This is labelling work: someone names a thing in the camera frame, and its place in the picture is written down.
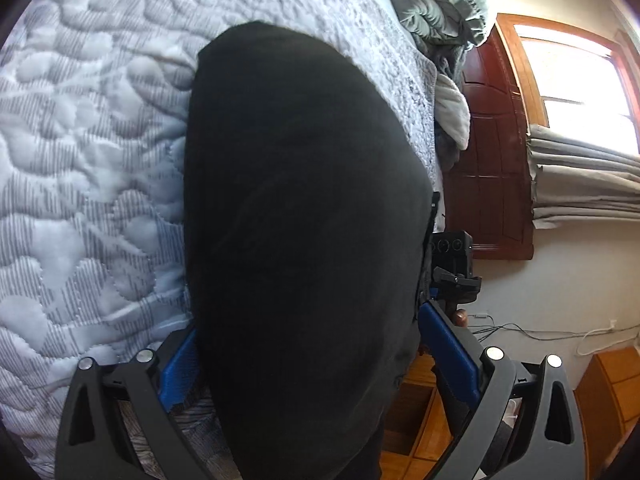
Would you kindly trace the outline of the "person's right hand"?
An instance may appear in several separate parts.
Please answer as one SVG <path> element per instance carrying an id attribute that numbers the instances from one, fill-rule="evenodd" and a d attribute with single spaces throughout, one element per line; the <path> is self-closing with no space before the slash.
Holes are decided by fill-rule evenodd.
<path id="1" fill-rule="evenodd" d="M 469 324 L 468 314 L 464 309 L 458 309 L 452 316 L 452 322 L 455 326 L 466 327 Z"/>

